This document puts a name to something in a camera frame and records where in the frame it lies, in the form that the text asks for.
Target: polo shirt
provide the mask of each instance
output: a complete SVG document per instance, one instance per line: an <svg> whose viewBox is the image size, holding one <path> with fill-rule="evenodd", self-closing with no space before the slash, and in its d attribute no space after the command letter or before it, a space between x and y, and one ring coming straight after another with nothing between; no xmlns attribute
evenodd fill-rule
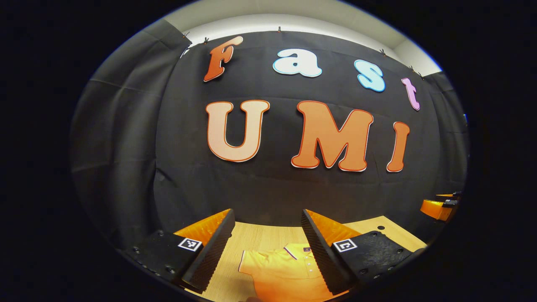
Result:
<svg viewBox="0 0 537 302"><path fill-rule="evenodd" d="M330 293L308 244L245 250L238 270L253 277L257 297L263 302L322 302L347 293Z"/></svg>

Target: pink letter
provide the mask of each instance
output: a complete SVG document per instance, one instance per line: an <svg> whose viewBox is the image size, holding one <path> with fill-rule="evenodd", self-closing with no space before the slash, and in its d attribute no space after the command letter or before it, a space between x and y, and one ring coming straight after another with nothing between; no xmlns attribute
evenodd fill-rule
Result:
<svg viewBox="0 0 537 302"><path fill-rule="evenodd" d="M408 100L410 101L410 105L412 105L412 108L418 111L419 103L418 101L416 101L416 87L412 86L412 83L410 83L410 80L408 78L401 79L401 82L403 82L403 85L405 85L405 87L407 88Z"/></svg>

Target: white ceiling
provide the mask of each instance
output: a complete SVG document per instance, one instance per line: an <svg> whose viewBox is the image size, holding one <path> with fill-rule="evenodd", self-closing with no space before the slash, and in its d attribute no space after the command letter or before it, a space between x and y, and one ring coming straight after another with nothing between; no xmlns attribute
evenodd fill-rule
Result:
<svg viewBox="0 0 537 302"><path fill-rule="evenodd" d="M166 16L180 31L213 21L254 14L296 15L347 27L391 49L407 38L386 23L338 0L199 0Z"/></svg>

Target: wooden table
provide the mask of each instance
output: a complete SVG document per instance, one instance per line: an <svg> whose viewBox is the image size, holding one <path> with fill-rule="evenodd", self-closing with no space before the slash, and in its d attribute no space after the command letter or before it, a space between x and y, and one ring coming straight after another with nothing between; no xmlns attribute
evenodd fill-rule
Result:
<svg viewBox="0 0 537 302"><path fill-rule="evenodd" d="M385 229L380 232L409 251L426 247L423 241L384 216L344 225L360 233L378 231L377 227L383 226ZM288 243L308 244L301 227L262 226L236 222L207 290L203 294L189 291L216 302L244 302L248 297L255 297L252 276L238 271L243 250L281 249Z"/></svg>

